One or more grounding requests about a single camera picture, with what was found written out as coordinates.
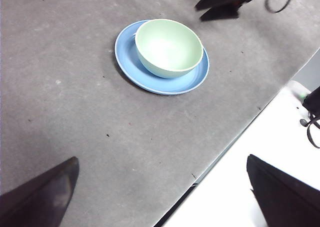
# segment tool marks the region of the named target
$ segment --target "white floor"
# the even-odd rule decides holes
[[[320,149],[311,145],[307,128],[299,122],[307,114],[291,89],[285,87],[164,226],[267,226],[251,191],[246,171],[249,154],[320,190]],[[313,127],[311,132],[320,143],[320,130]]]

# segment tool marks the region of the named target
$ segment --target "blue plate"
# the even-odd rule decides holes
[[[158,77],[143,66],[138,58],[135,34],[146,21],[148,20],[130,24],[120,32],[115,41],[115,57],[125,75],[137,86],[160,95],[180,95],[201,85],[209,72],[209,58],[204,48],[203,58],[199,65],[178,78]]]

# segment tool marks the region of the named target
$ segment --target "green bowl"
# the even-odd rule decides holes
[[[167,79],[187,74],[204,55],[198,36],[170,19],[153,19],[142,24],[135,34],[135,45],[144,67]]]

